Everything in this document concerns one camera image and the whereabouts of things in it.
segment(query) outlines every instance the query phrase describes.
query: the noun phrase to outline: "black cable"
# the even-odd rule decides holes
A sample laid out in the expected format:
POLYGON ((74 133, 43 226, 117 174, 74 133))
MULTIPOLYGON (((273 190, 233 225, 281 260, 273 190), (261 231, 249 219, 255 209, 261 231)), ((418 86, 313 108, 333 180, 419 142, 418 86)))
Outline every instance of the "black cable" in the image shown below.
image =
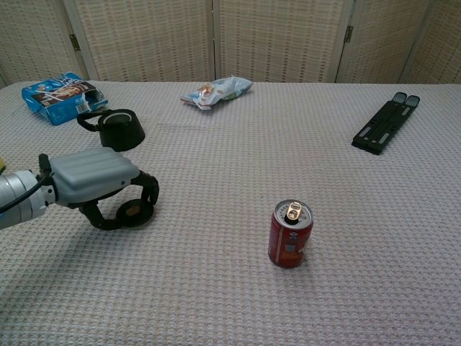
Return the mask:
POLYGON ((50 172, 46 171, 43 178, 37 184, 35 184, 30 190, 24 192, 22 195, 20 195, 15 200, 12 200, 10 203, 1 207, 0 214, 5 213, 6 211, 10 210, 14 206, 20 204, 21 202, 25 201, 27 198, 32 196, 34 193, 36 193, 43 186, 43 183, 45 182, 46 179, 48 179, 49 176, 50 176, 50 172))

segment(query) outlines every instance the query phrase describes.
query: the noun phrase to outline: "yellow object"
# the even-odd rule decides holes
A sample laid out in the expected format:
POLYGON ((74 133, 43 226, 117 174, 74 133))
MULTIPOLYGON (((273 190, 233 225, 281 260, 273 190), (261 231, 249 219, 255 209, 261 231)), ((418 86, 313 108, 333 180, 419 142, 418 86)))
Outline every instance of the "yellow object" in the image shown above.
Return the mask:
POLYGON ((0 174, 3 173, 5 168, 6 168, 5 161, 3 161, 3 159, 0 157, 0 174))

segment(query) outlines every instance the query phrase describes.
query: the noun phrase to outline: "soda can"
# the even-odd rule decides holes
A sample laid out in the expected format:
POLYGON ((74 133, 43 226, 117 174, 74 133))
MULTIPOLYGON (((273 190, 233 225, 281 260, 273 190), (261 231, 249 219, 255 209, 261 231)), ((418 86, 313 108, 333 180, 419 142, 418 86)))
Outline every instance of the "soda can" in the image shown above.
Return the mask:
POLYGON ((312 211, 299 200, 284 200, 272 213, 269 258, 275 265, 294 268, 304 258, 304 247, 313 226, 312 211))

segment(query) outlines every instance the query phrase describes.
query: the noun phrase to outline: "black cup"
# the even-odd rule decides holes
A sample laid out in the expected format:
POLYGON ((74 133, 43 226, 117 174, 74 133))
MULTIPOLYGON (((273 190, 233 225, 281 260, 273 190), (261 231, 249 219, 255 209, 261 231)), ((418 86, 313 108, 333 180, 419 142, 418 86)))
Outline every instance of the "black cup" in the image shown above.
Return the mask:
POLYGON ((99 132, 102 146, 115 151, 127 151, 138 146, 146 137, 138 117, 132 110, 103 110, 79 114, 77 123, 92 132, 99 132), (86 120, 100 117, 97 125, 86 120))

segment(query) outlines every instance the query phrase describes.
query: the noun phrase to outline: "snack bag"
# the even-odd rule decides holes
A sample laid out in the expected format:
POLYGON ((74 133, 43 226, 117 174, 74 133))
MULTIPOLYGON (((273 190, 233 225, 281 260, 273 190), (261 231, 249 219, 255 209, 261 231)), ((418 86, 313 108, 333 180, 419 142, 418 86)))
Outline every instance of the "snack bag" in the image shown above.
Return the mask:
POLYGON ((244 92, 250 90, 252 81, 241 77, 228 77, 217 79, 202 86, 196 92, 181 97, 189 105, 195 105, 201 110, 211 110, 211 106, 220 100, 236 99, 244 92))

